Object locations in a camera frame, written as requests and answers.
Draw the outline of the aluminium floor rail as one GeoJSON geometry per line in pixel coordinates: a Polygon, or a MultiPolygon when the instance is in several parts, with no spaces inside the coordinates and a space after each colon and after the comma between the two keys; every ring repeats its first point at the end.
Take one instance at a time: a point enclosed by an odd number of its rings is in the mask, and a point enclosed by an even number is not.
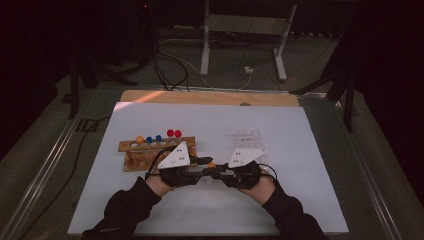
{"type": "Polygon", "coordinates": [[[19,238],[94,93],[84,91],[73,117],[54,101],[0,162],[0,240],[19,238]]]}
{"type": "Polygon", "coordinates": [[[339,128],[341,129],[348,142],[349,148],[353,151],[353,158],[357,165],[359,175],[387,240],[403,240],[403,237],[399,232],[399,229],[393,219],[392,214],[389,211],[383,195],[377,186],[377,183],[371,173],[371,170],[369,169],[369,166],[367,165],[366,159],[362,154],[357,141],[344,124],[344,108],[339,102],[335,102],[332,106],[332,111],[337,119],[339,128]]]}

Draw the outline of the wooden test tube rack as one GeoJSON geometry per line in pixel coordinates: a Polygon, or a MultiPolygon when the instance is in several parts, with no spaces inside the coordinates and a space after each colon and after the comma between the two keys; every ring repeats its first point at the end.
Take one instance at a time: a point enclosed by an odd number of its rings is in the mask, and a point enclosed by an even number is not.
{"type": "Polygon", "coordinates": [[[194,136],[181,137],[181,141],[169,141],[168,138],[162,138],[162,143],[159,145],[155,138],[153,144],[149,146],[146,142],[142,146],[138,146],[135,140],[121,141],[118,145],[118,151],[125,153],[123,170],[130,171],[146,171],[150,168],[155,156],[164,148],[177,146],[182,141],[185,141],[188,147],[188,152],[191,155],[196,155],[196,140],[194,136]]]}

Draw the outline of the white table mat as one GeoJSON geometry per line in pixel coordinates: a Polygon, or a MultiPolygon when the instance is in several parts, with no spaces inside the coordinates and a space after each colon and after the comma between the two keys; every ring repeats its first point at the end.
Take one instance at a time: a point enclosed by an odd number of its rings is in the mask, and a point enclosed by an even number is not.
{"type": "MultiPolygon", "coordinates": [[[[130,188],[136,172],[123,169],[118,144],[179,129],[196,139],[200,157],[226,163],[235,138],[256,130],[265,163],[276,170],[284,191],[329,234],[345,233],[347,223],[317,147],[305,111],[300,107],[225,106],[119,102],[81,194],[69,233],[81,234],[103,217],[106,203],[120,189],[130,188]]],[[[195,186],[168,193],[141,222],[138,236],[273,235],[273,218],[254,200],[204,178],[195,186]]]]}

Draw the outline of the person's left hand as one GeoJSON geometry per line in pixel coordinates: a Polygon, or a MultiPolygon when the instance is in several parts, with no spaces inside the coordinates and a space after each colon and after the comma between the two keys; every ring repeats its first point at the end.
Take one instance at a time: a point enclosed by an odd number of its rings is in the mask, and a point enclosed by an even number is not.
{"type": "Polygon", "coordinates": [[[146,184],[159,197],[165,196],[173,190],[172,187],[164,183],[159,175],[150,175],[146,180],[146,184]]]}

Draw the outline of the black tripod stand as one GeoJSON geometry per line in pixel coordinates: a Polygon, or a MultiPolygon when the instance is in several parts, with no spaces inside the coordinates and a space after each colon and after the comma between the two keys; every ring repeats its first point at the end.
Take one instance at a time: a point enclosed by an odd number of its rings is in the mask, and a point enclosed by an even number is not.
{"type": "Polygon", "coordinates": [[[113,72],[103,64],[94,60],[87,55],[70,55],[69,56],[69,76],[70,76],[70,114],[69,118],[73,119],[80,108],[79,80],[87,88],[96,88],[99,81],[95,72],[105,74],[122,85],[134,86],[135,82],[129,81],[122,75],[113,72]]]}
{"type": "Polygon", "coordinates": [[[329,101],[339,101],[342,95],[345,95],[343,122],[346,128],[352,132],[352,113],[355,91],[355,76],[352,67],[344,67],[341,70],[332,71],[327,75],[321,76],[318,80],[312,82],[311,84],[308,84],[297,90],[291,90],[290,94],[304,95],[328,82],[332,82],[332,85],[326,94],[326,98],[329,101]]]}

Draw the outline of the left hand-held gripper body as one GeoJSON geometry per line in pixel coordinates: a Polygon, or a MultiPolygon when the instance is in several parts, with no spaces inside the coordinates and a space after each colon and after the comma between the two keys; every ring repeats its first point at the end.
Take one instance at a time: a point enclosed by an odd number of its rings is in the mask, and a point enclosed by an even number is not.
{"type": "Polygon", "coordinates": [[[185,142],[174,149],[158,164],[161,180],[170,187],[196,185],[200,175],[190,172],[189,168],[197,165],[197,158],[188,152],[185,142]]]}

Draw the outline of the grey metal stand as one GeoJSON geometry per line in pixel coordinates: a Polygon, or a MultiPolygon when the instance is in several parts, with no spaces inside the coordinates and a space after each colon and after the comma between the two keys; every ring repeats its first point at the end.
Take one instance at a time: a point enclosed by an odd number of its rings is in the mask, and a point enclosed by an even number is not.
{"type": "Polygon", "coordinates": [[[288,15],[284,18],[211,14],[210,0],[205,0],[204,35],[200,75],[202,77],[208,75],[210,56],[209,33],[211,31],[253,33],[281,36],[279,46],[273,50],[273,56],[278,79],[280,81],[286,81],[287,73],[283,63],[282,53],[288,39],[296,9],[297,5],[291,4],[288,15]]]}

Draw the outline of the person's right hand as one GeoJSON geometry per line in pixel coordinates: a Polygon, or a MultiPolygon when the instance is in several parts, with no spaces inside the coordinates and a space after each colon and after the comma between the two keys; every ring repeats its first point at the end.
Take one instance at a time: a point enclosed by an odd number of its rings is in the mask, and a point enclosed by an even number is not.
{"type": "Polygon", "coordinates": [[[263,205],[273,194],[274,190],[275,184],[272,176],[262,169],[259,182],[251,189],[241,189],[241,192],[251,197],[259,205],[263,205]]]}

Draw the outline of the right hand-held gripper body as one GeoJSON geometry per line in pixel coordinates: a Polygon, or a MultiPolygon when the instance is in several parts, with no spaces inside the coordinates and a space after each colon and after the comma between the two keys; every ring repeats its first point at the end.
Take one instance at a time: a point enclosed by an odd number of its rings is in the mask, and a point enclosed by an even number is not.
{"type": "Polygon", "coordinates": [[[266,151],[261,148],[235,148],[226,169],[232,175],[223,175],[222,181],[227,187],[237,189],[252,189],[260,179],[261,170],[256,159],[266,151]]]}

